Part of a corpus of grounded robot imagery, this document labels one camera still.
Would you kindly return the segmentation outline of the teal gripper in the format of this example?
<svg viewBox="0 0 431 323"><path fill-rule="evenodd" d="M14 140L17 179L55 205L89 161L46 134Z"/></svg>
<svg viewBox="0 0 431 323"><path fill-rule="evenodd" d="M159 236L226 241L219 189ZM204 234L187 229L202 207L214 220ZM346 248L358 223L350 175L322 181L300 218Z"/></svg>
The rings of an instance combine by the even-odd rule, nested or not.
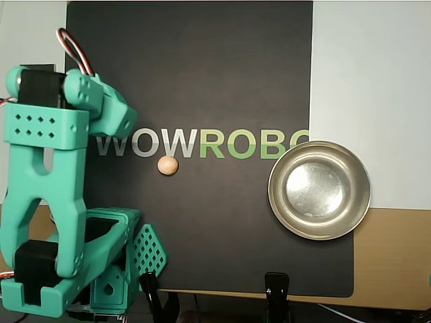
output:
<svg viewBox="0 0 431 323"><path fill-rule="evenodd" d="M137 112L113 88L104 92L101 115L90 121L89 134L94 136L128 137L137 120Z"/></svg>

